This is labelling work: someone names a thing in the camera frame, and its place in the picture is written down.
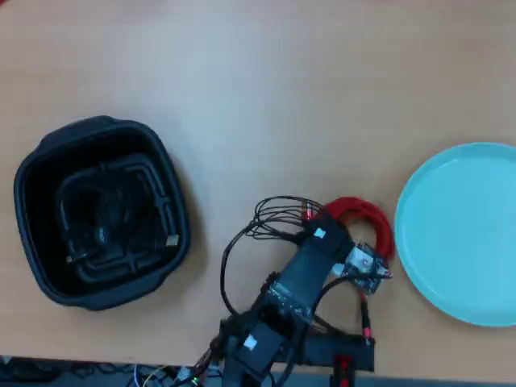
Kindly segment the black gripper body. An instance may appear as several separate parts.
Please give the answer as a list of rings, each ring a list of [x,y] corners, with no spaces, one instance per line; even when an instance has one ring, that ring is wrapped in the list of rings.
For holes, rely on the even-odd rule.
[[[302,250],[343,264],[356,246],[348,229],[327,213],[303,222]]]

